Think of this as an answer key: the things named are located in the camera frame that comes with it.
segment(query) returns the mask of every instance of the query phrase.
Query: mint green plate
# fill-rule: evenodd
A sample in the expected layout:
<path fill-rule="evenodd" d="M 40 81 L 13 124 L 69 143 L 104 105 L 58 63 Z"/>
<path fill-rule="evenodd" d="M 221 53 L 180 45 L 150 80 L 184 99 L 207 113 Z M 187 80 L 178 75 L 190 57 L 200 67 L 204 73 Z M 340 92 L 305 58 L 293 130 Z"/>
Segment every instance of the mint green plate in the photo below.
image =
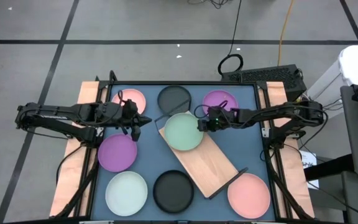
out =
<path fill-rule="evenodd" d="M 188 151 L 203 140 L 203 132 L 197 129 L 197 118 L 189 113 L 177 113 L 165 123 L 165 139 L 172 148 Z"/>

